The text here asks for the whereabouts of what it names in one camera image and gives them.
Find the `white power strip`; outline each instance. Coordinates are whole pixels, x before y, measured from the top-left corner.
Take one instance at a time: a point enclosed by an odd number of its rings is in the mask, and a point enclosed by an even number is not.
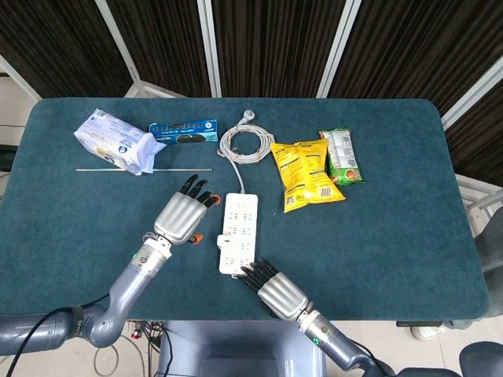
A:
[[[257,195],[227,194],[223,234],[217,239],[220,273],[244,275],[241,266],[254,261],[258,208]]]

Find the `snack bag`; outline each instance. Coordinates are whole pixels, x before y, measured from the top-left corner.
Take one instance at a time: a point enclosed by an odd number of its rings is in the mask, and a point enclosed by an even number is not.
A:
[[[329,141],[330,178],[338,186],[363,182],[354,157],[349,128],[319,131],[320,137]]]
[[[309,203],[344,200],[325,172],[326,139],[270,146],[285,187],[285,213]]]

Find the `table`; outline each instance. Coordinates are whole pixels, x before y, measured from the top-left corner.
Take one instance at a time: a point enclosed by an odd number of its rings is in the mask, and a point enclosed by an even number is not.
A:
[[[350,127],[365,184],[343,202],[283,213],[273,156],[240,166],[259,196],[257,256],[269,259],[337,320],[449,320],[481,316],[486,288],[464,214],[440,117],[423,100],[60,98],[33,108],[0,202],[0,302],[4,313],[47,312],[106,293],[141,246],[141,236],[189,174],[135,177],[78,173],[112,167],[73,131],[100,108],[143,130],[153,122],[217,119],[221,136],[247,108],[277,142],[318,139]],[[255,151],[250,134],[235,137]],[[207,189],[239,185],[216,143],[167,146],[156,167],[211,167]],[[173,256],[130,313],[151,320],[263,320],[259,299],[218,272],[213,207],[200,245]]]

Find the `white shoe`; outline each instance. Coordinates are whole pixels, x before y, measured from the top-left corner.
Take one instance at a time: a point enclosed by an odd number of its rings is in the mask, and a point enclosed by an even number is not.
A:
[[[410,333],[417,340],[425,342],[427,340],[438,338],[447,328],[442,325],[438,327],[427,326],[424,328],[410,328]]]

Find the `floor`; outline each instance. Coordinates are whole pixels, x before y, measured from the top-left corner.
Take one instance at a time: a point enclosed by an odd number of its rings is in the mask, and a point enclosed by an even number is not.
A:
[[[0,78],[0,144],[19,144],[23,133],[22,127],[28,119],[34,101],[28,97],[9,78]],[[0,196],[3,193],[8,176],[0,178]],[[484,213],[472,216],[483,228],[487,218]],[[369,347],[376,357],[388,363],[396,372],[405,367],[449,368],[461,373],[458,364],[460,351],[466,345],[478,341],[503,342],[503,317],[486,319],[474,323],[465,331],[447,331],[437,339],[418,342],[413,339],[408,329],[397,328],[392,321],[338,321],[335,325],[350,338]],[[126,337],[132,329],[124,328]],[[135,341],[141,349],[144,362],[147,362],[145,339]],[[137,350],[125,339],[116,343],[119,363],[114,376],[139,377],[142,375],[141,361]],[[96,349],[82,339],[73,339],[60,349],[44,353],[25,354],[20,358],[15,376],[51,376],[51,377],[91,377],[94,371]],[[5,375],[12,357],[4,360],[0,357],[0,375]],[[97,369],[107,375],[116,362],[111,349],[102,350],[97,356]],[[356,377],[358,371],[342,372],[329,362],[329,377]]]

